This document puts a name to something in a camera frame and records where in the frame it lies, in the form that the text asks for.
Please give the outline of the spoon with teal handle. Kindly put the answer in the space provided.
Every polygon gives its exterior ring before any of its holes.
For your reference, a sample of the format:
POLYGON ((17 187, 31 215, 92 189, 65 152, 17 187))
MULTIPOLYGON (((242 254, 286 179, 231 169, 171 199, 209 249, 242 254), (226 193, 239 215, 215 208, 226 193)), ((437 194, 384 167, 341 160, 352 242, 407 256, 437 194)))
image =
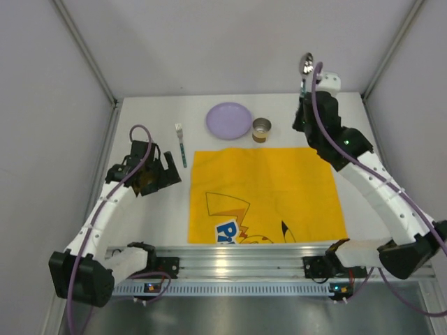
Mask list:
POLYGON ((301 76, 300 98, 303 98, 307 92, 307 78, 314 70, 314 57, 311 52, 302 55, 299 62, 299 72, 301 76))

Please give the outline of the yellow cartoon print cloth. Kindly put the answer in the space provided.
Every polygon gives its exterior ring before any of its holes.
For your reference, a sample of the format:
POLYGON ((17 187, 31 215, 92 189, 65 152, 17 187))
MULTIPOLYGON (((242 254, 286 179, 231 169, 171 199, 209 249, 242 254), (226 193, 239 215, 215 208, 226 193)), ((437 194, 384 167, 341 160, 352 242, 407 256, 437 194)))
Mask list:
POLYGON ((192 244, 347 237, 332 168, 309 148, 196 152, 189 212, 192 244))

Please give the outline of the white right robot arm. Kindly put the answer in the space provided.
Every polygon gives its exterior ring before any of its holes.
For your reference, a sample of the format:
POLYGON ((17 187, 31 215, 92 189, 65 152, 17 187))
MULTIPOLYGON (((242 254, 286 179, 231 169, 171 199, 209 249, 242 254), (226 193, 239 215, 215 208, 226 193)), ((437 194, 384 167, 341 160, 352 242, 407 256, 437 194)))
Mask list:
POLYGON ((397 185, 356 128, 342 125, 338 101, 326 91, 300 98, 293 129, 365 198, 386 225, 389 238, 341 239, 325 258, 336 272, 352 267, 378 267, 407 279, 437 254, 446 241, 446 222, 434 221, 397 185))

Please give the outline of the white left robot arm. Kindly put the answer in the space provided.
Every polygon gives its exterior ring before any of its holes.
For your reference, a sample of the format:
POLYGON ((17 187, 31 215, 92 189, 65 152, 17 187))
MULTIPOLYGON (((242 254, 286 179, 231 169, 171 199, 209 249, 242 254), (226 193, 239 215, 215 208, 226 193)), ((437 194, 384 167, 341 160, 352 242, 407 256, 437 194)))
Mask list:
POLYGON ((180 183, 175 161, 158 144, 134 140, 131 152, 106 173, 101 194, 65 251, 49 259, 59 298, 105 306, 115 287, 127 278, 156 271, 154 246, 137 241, 130 207, 138 199, 180 183))

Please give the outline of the black left arm base bracket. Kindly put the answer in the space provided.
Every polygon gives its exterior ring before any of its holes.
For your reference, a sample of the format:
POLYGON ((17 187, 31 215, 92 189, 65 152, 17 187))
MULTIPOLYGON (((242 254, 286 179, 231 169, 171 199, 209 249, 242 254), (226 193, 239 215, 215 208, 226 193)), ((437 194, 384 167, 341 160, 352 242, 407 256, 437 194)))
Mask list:
POLYGON ((157 256, 155 261, 149 266, 149 269, 151 271, 165 272, 172 279, 177 279, 177 275, 179 274, 179 261, 180 259, 178 257, 157 256))

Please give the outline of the black right arm base bracket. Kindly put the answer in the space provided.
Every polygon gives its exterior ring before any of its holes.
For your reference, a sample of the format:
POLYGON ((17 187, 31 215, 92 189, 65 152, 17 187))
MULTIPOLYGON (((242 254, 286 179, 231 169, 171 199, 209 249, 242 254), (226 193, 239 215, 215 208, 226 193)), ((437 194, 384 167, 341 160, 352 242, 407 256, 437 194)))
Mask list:
POLYGON ((333 278, 357 279, 365 278, 367 270, 364 267, 337 268, 331 265, 323 256, 307 256, 302 259, 305 278, 316 283, 325 283, 333 278))

